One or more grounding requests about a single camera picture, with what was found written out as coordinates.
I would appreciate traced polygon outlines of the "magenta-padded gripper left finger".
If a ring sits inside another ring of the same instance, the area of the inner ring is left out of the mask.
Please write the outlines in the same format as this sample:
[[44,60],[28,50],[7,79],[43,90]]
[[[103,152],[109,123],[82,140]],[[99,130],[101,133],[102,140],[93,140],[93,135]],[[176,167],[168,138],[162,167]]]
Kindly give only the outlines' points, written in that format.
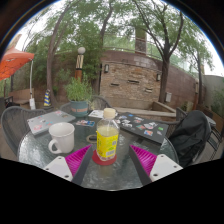
[[87,145],[66,157],[56,157],[44,167],[44,170],[81,185],[92,155],[92,145]]

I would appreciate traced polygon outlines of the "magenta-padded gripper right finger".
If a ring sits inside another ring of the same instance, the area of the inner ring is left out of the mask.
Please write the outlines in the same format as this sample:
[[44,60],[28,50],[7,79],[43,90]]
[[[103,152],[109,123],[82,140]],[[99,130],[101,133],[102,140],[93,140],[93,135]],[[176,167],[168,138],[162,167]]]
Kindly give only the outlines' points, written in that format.
[[129,155],[143,186],[182,169],[165,154],[154,155],[134,145],[129,146]]

